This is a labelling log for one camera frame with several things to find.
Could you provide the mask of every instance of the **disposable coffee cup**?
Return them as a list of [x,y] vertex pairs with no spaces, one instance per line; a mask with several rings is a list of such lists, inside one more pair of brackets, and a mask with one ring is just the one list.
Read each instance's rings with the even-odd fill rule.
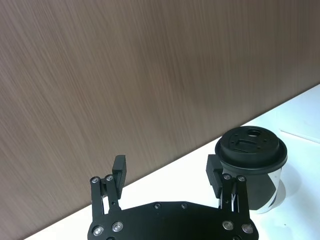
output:
[[287,161],[287,147],[273,132],[241,126],[226,132],[215,146],[223,173],[246,177],[249,209],[269,211],[277,198],[280,175]]

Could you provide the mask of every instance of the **wooden wall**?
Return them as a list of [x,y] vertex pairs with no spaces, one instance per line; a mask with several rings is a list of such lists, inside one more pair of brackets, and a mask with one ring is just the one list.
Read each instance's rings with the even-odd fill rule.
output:
[[0,0],[0,239],[87,206],[117,154],[132,183],[318,84],[319,13],[313,0]]

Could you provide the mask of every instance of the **cup lid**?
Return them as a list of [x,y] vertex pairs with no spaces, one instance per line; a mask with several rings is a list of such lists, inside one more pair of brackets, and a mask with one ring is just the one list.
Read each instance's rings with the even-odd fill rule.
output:
[[224,169],[237,174],[274,172],[287,161],[287,147],[272,131],[240,126],[227,131],[215,146]]

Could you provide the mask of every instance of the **white tabletop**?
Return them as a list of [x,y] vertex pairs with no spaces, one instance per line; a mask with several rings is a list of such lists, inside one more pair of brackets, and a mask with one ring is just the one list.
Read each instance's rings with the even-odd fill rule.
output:
[[[273,131],[288,149],[275,207],[267,213],[250,214],[259,239],[320,239],[320,85],[245,125]],[[206,174],[207,157],[215,152],[217,141],[126,186],[120,207],[127,209],[158,201],[188,201],[218,207]],[[106,198],[104,206],[107,213]],[[87,240],[91,222],[90,205],[27,240]]]

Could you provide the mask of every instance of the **wood grain panel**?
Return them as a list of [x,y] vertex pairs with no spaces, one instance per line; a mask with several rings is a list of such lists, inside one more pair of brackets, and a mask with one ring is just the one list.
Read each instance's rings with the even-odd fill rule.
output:
[[89,178],[117,154],[131,183],[319,83],[319,12],[312,0],[0,0],[0,239],[88,205]]

